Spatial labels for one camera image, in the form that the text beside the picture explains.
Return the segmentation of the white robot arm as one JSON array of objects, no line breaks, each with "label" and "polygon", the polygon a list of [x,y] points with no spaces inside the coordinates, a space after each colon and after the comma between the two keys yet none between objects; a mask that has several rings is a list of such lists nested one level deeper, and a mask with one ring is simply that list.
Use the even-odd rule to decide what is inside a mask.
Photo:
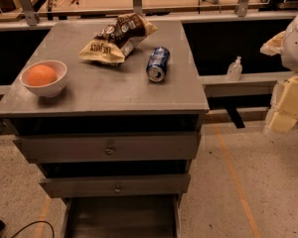
[{"label": "white robot arm", "polygon": [[267,41],[260,51],[268,56],[281,55],[282,65],[298,72],[298,15],[284,32]]}]

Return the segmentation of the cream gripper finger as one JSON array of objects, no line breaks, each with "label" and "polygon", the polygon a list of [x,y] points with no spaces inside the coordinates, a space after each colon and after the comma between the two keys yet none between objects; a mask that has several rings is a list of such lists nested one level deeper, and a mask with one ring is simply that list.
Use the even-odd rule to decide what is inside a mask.
[{"label": "cream gripper finger", "polygon": [[280,55],[282,53],[282,41],[284,35],[284,31],[275,35],[273,38],[262,45],[262,47],[260,48],[260,52],[267,56]]}]

